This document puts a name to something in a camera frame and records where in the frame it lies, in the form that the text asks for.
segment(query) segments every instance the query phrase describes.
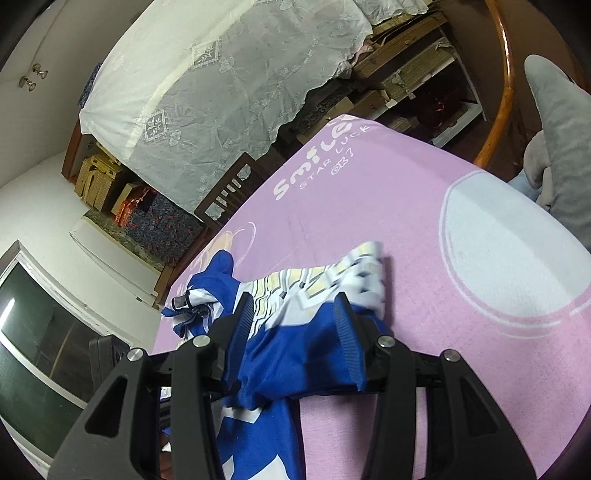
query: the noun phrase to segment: window frame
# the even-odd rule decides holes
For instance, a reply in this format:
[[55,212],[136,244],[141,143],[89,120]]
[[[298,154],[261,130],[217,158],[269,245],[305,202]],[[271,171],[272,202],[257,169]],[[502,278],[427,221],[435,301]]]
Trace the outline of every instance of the window frame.
[[[20,264],[31,278],[56,302],[70,312],[78,321],[82,322],[88,328],[99,335],[115,334],[129,345],[138,345],[139,340],[126,335],[123,331],[107,322],[85,303],[82,303],[69,291],[67,291],[59,282],[55,280],[23,247],[20,241],[15,241],[11,247],[0,257],[0,288],[8,278],[14,267]],[[86,402],[67,391],[61,385],[58,385],[46,374],[41,372],[31,361],[29,361],[12,342],[0,330],[0,343],[16,358],[16,360],[30,371],[38,380],[51,388],[58,395],[84,410]],[[29,442],[25,437],[18,433],[7,421],[0,416],[0,421],[7,428],[12,438],[16,441],[25,455],[29,456],[42,468],[49,467],[53,460],[49,455],[42,452],[39,448]]]

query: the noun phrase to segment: wicker basket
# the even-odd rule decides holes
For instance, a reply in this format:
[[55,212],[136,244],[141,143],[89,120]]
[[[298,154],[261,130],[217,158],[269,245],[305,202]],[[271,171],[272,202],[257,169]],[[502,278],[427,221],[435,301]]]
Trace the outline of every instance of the wicker basket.
[[82,162],[74,191],[88,205],[104,211],[110,209],[123,184],[123,167],[112,163],[107,155],[97,154]]
[[412,98],[414,90],[433,74],[452,63],[455,58],[456,50],[446,38],[441,38],[383,80],[380,87],[396,102],[407,96]]

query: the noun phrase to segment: blue patterned fabric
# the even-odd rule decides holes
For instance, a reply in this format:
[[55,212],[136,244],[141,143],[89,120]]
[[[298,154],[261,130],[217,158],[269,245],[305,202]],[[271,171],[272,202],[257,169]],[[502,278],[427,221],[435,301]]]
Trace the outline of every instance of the blue patterned fabric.
[[88,100],[90,92],[92,91],[92,86],[95,84],[96,75],[99,73],[102,64],[103,63],[100,62],[96,65],[95,69],[92,70],[92,73],[90,74],[90,78],[86,82],[86,85],[84,85],[84,90],[82,90],[82,95],[80,95],[80,99],[78,100],[78,106],[80,108],[84,108],[84,106],[86,105],[86,101]]
[[[255,300],[255,320],[238,374],[241,388],[223,400],[219,415],[217,446],[226,478],[304,479],[299,425],[289,399],[362,386],[352,380],[345,360],[351,352],[339,340],[333,300],[344,291],[355,312],[373,318],[381,332],[389,331],[379,320],[384,286],[378,253],[378,244],[362,244],[335,265],[288,269],[240,283],[232,277],[231,254],[220,251],[204,272],[191,278],[186,295],[190,305],[214,299],[208,304],[217,316],[232,313],[244,291]],[[216,316],[196,321],[185,316],[186,310],[170,307],[163,314],[175,317],[175,331],[185,340],[207,333]],[[362,366],[363,359],[358,361]]]

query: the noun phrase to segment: metal bolt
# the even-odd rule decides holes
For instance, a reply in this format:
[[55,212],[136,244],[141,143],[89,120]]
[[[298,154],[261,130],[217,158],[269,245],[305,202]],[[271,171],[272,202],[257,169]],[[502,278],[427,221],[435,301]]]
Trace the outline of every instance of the metal bolt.
[[211,338],[209,338],[207,335],[197,335],[193,339],[193,345],[198,347],[204,347],[209,345],[211,341]]
[[460,360],[460,358],[462,358],[462,356],[458,352],[450,348],[443,352],[443,358],[448,362],[457,362]]
[[135,362],[144,356],[144,352],[141,348],[134,348],[127,352],[127,359],[131,362]]
[[378,338],[378,345],[383,346],[384,348],[392,348],[396,345],[396,340],[390,337],[390,335],[382,335]]

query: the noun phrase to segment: black device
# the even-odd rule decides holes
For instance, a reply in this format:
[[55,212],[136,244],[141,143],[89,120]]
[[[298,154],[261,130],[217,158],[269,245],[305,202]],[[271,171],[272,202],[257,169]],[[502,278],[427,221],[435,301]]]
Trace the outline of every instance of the black device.
[[[363,393],[379,394],[363,479],[411,480],[416,389],[425,387],[426,480],[535,480],[508,420],[458,352],[432,356],[411,351],[393,336],[380,334],[372,319],[355,314],[344,293],[335,300],[335,315],[350,322],[362,348],[368,380]],[[175,480],[222,480],[210,403],[239,388],[243,348],[238,356],[228,352],[253,316],[253,299],[245,293],[233,315],[216,320],[208,335],[175,352],[149,356],[142,349],[130,350],[74,424],[48,480],[157,478],[163,386],[174,391]]]
[[115,335],[92,339],[88,344],[90,373],[94,391],[100,387],[121,359],[129,352],[129,345]]

